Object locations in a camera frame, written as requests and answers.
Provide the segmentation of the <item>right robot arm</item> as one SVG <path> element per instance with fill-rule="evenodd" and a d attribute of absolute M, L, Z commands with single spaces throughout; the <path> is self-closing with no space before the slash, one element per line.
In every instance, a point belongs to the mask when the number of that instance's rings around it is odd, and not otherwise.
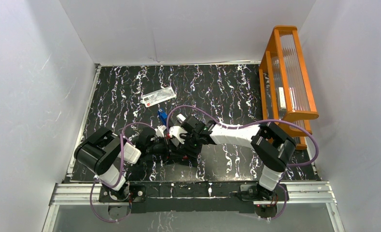
<path fill-rule="evenodd" d="M 296 149 L 295 140 L 274 122 L 235 126 L 211 120 L 205 124 L 189 116 L 181 125 L 169 128 L 169 136 L 176 140 L 178 148 L 198 150 L 203 145 L 227 144 L 254 150 L 264 164 L 257 187 L 263 200 L 276 195 L 276 185 Z"/>

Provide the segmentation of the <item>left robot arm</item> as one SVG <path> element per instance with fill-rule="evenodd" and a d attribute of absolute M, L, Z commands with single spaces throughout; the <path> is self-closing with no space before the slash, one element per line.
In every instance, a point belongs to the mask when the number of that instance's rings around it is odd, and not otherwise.
<path fill-rule="evenodd" d="M 165 155 L 168 142 L 165 139 L 166 126 L 157 129 L 144 128 L 131 143 L 114 134 L 110 129 L 101 127 L 84 139 L 75 149 L 74 158 L 96 174 L 105 186 L 111 188 L 111 195 L 118 201 L 129 197 L 130 189 L 126 179 L 114 162 L 137 164 L 148 156 Z"/>

